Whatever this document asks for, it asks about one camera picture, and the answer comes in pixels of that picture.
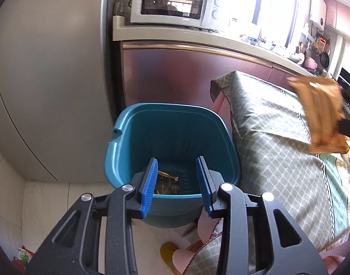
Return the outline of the pink sleeve forearm right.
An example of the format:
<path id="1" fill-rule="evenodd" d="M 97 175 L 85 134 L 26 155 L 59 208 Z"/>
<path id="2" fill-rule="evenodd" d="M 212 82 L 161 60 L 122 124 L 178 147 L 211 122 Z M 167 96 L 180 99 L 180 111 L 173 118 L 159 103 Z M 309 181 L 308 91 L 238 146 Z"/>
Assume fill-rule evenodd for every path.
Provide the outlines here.
<path id="1" fill-rule="evenodd" d="M 348 236 L 345 236 L 320 253 L 328 274 L 332 274 L 342 264 L 349 252 L 350 239 L 348 239 Z"/>

